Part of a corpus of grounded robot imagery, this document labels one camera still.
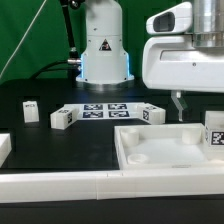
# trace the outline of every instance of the small white cube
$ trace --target small white cube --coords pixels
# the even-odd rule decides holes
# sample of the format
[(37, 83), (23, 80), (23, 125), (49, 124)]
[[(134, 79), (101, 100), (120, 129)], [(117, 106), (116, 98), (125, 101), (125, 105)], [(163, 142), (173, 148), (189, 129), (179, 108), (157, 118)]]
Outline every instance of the small white cube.
[(36, 101), (27, 101), (23, 103), (23, 113), (25, 123), (39, 122), (39, 112)]
[(205, 140), (209, 147), (224, 147), (223, 111), (206, 111)]
[(164, 124), (166, 119), (166, 111), (149, 103), (138, 104), (137, 112), (139, 119), (149, 124)]
[(64, 130), (77, 120), (79, 109), (65, 106), (51, 114), (51, 128)]

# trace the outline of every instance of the green backdrop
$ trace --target green backdrop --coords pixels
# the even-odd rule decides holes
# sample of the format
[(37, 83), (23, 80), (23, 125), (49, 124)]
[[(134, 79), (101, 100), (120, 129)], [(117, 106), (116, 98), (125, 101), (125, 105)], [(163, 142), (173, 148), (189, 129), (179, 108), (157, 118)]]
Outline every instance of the green backdrop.
[[(118, 0), (123, 9), (123, 45), (130, 54), (130, 70), (141, 77), (142, 52), (149, 35), (146, 20), (181, 0)], [(14, 52), (43, 0), (1, 0), (0, 71)], [(75, 42), (82, 53), (86, 46), (85, 6), (70, 10)], [(0, 82), (29, 78), (41, 67), (67, 59), (69, 52), (64, 19), (59, 0), (48, 0), (19, 51)], [(43, 74), (41, 77), (66, 77), (66, 72)]]

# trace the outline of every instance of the black table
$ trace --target black table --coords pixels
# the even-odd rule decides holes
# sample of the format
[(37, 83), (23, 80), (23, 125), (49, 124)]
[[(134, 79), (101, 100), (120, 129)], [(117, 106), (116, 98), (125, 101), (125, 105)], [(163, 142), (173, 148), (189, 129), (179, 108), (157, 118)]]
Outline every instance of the black table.
[[(0, 86), (0, 132), (11, 135), (12, 152), (0, 173), (118, 170), (114, 126), (142, 125), (138, 119), (77, 121), (68, 129), (50, 127), (50, 114), (64, 104), (145, 102), (167, 111), (166, 123), (179, 123), (170, 91), (131, 88), (99, 93), (70, 80), (13, 80)], [(188, 92), (192, 116), (204, 123), (206, 110), (224, 110), (224, 94)], [(38, 103), (40, 122), (25, 124), (22, 103)], [(223, 223), (222, 195), (0, 204), (4, 223)]]

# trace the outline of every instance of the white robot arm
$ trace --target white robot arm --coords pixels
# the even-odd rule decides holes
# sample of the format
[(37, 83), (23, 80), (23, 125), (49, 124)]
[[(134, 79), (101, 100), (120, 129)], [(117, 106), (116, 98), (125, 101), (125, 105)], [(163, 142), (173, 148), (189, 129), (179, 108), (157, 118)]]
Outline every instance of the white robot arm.
[(223, 0), (191, 0), (147, 21), (150, 34), (166, 36), (146, 43), (143, 81), (148, 88), (172, 90), (180, 120), (181, 91), (224, 92), (223, 13)]
[(82, 2), (86, 5), (87, 48), (81, 56), (82, 72), (76, 78), (78, 85), (107, 90), (120, 88), (134, 80), (129, 73), (129, 55), (122, 45), (120, 5), (114, 0), (60, 1), (67, 1), (74, 9), (79, 8)]

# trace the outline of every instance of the white plastic container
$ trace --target white plastic container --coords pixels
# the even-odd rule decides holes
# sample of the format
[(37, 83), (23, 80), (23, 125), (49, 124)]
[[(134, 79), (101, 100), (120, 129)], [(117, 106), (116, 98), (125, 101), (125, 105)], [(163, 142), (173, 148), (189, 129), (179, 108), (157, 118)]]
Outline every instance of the white plastic container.
[[(138, 142), (132, 135), (138, 133)], [(205, 152), (202, 124), (115, 127), (115, 145), (121, 170), (190, 168), (224, 165), (222, 157), (212, 161)]]

